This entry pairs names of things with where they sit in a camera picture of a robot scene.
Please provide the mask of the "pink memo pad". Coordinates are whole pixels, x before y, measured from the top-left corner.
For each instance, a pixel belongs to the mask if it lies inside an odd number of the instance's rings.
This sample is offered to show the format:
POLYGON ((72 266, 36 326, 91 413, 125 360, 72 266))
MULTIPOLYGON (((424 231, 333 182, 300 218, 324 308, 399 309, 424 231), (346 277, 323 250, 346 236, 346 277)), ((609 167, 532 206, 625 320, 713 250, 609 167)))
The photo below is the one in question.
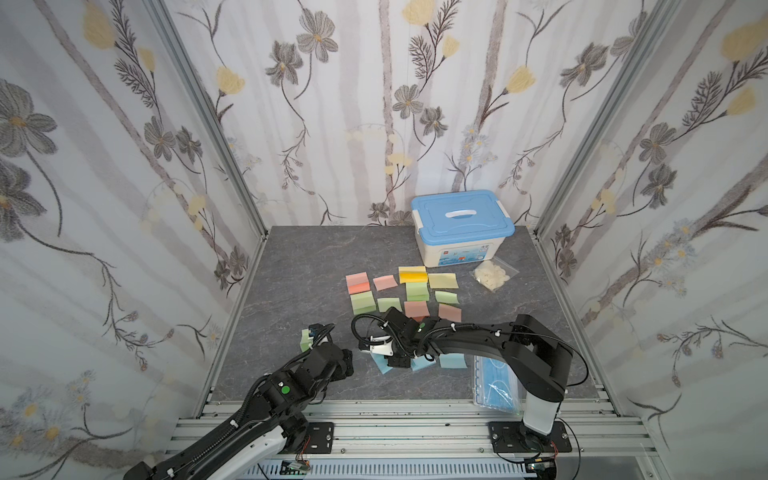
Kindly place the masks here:
POLYGON ((407 317, 416 321, 421 321, 430 315, 426 301, 406 301, 404 303, 404 313, 407 317))
POLYGON ((355 295, 370 290, 370 281, 366 272, 347 275, 345 281, 349 295, 355 295))

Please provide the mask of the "small green memo pad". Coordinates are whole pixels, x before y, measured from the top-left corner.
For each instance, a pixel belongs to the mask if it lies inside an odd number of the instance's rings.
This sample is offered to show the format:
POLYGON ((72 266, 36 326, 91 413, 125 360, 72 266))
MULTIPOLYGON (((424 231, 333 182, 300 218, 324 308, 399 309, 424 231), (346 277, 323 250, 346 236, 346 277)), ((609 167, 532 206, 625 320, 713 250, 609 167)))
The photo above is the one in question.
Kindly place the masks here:
POLYGON ((301 331, 300 348, 302 352, 307 352, 313 347, 314 335, 310 329, 301 331))

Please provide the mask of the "blue memo pad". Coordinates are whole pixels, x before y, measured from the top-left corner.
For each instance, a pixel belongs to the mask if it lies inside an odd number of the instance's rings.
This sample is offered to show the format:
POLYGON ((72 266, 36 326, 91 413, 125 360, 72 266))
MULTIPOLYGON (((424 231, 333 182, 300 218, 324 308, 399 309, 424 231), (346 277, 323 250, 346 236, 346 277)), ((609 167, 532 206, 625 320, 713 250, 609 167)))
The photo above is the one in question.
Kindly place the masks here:
POLYGON ((411 360, 411 370, 413 372, 417 372, 434 365, 435 365, 434 361, 430 361, 429 359, 426 359, 424 357, 417 357, 411 360))
POLYGON ((385 375, 392 370, 392 367, 388 364, 388 358, 386 356, 372 353, 371 358, 382 375, 385 375))

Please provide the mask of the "torn pink memo page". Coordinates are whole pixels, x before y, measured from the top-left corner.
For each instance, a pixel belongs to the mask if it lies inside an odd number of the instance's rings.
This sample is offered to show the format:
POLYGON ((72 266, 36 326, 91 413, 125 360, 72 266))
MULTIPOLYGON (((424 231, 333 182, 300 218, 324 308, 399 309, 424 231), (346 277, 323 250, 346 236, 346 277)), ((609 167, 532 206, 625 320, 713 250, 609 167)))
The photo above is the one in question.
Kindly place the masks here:
POLYGON ((438 316, 443 320, 450 322, 462 321, 462 310, 459 307, 450 304, 440 304, 438 306, 438 316))

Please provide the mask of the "torn blue memo page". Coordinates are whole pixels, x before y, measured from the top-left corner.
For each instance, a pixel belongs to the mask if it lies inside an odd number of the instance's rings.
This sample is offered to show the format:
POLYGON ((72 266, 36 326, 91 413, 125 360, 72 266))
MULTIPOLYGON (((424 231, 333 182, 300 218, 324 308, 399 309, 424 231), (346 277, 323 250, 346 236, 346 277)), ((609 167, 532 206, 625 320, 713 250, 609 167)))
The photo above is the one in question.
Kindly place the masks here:
POLYGON ((443 369, 466 369, 467 362, 464 354, 451 353, 439 357, 440 367, 443 369))

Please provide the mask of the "torn green memo page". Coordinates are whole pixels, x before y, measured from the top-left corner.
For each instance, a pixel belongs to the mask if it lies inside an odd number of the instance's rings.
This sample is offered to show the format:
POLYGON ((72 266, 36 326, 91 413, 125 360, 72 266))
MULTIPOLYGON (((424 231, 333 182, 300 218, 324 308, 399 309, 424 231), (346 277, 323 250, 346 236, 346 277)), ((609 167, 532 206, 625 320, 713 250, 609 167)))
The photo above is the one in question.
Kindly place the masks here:
POLYGON ((434 291, 435 300, 440 304, 458 305, 458 294, 450 291, 434 291))

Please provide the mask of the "torn yellow memo page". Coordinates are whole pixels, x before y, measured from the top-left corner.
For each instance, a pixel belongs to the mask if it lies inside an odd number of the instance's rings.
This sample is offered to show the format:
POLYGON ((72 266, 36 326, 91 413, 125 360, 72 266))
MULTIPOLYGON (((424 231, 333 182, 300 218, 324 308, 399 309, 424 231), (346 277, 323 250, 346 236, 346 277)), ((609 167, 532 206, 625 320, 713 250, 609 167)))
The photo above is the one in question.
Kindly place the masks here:
POLYGON ((432 289, 457 289, 458 281, 455 273, 429 273, 428 283, 432 289))

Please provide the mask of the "yellow memo pad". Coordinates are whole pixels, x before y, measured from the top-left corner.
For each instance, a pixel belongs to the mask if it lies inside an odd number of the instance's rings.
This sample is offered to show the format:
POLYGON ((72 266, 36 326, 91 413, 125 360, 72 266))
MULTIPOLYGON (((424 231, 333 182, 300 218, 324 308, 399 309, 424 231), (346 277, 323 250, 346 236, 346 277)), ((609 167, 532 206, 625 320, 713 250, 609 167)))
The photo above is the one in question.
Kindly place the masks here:
POLYGON ((428 282, 425 266, 401 266, 398 268, 398 277, 401 284, 428 282))

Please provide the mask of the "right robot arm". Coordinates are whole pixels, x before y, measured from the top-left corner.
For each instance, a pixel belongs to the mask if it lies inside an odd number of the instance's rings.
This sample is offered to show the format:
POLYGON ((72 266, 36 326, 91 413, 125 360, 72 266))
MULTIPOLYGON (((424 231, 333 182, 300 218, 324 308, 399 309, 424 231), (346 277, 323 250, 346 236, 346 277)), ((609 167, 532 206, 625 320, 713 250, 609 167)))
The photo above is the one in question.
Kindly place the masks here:
POLYGON ((506 364, 526 391, 524 428, 540 437, 551 434, 577 351, 533 316, 497 324, 416 321, 391 308, 379 324, 392 347, 390 361, 464 354, 506 364))

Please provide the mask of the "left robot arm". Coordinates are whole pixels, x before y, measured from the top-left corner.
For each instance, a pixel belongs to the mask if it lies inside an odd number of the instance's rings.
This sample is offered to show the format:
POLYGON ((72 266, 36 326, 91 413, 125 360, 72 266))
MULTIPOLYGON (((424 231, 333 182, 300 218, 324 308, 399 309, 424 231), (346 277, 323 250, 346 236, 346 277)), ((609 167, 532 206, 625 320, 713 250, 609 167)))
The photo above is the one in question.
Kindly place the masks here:
POLYGON ((307 435, 305 408, 334 381, 354 372, 353 355, 322 343, 257 380, 238 410, 188 448, 125 479, 235 479, 259 461, 295 448, 307 435))

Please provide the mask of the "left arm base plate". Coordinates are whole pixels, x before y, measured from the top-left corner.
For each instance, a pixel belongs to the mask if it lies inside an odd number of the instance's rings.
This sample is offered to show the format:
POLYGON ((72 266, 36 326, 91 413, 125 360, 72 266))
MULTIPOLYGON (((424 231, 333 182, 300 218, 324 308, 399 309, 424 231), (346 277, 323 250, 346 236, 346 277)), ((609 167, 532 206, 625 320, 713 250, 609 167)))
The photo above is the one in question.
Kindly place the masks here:
POLYGON ((330 454, 334 439, 335 424, 333 422, 310 422, 303 432, 299 432, 286 444, 285 452, 296 457, 330 454))

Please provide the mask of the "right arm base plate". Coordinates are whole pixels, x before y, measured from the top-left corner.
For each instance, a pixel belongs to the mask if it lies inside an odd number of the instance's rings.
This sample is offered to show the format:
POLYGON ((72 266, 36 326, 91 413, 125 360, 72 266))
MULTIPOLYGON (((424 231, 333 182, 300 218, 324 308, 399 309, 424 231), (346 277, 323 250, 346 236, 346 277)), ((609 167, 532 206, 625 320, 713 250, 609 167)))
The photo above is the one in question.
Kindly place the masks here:
POLYGON ((487 427, 495 453, 552 456, 573 451, 571 437, 562 421, 555 421, 548 435, 527 428, 522 421, 494 421, 487 427))

